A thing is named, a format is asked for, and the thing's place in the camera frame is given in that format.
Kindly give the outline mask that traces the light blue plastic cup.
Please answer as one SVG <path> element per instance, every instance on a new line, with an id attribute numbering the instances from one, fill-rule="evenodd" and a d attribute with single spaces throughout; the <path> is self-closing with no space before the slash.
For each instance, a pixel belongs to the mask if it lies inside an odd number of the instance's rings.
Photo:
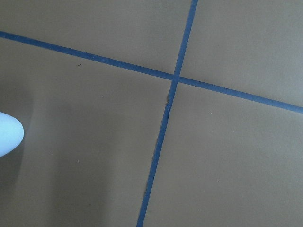
<path id="1" fill-rule="evenodd" d="M 0 113 L 0 156 L 14 150 L 23 140 L 24 128 L 15 117 Z"/>

